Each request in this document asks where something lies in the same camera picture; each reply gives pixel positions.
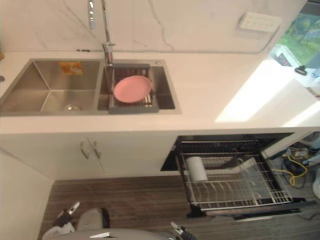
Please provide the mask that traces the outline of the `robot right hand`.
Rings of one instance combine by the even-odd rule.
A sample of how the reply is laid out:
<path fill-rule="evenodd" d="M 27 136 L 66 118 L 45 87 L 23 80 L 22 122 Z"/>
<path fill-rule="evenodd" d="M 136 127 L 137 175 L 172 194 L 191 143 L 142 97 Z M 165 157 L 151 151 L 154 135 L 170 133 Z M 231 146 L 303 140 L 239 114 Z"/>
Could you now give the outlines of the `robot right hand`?
<path fill-rule="evenodd" d="M 197 238 L 190 233 L 184 226 L 182 225 L 177 225 L 175 222 L 171 221 L 170 222 L 171 227 L 178 233 L 178 235 L 183 239 L 183 240 L 196 240 Z"/>

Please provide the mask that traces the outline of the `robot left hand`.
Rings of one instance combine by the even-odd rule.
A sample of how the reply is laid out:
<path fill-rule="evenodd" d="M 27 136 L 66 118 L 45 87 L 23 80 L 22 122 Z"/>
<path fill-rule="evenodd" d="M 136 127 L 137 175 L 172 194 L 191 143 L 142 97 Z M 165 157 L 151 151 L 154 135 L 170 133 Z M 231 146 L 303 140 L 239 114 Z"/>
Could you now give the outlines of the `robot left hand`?
<path fill-rule="evenodd" d="M 60 212 L 53 222 L 53 226 L 63 227 L 64 225 L 70 223 L 73 219 L 73 214 L 80 206 L 80 202 L 75 202 L 69 209 L 64 209 L 62 212 Z"/>

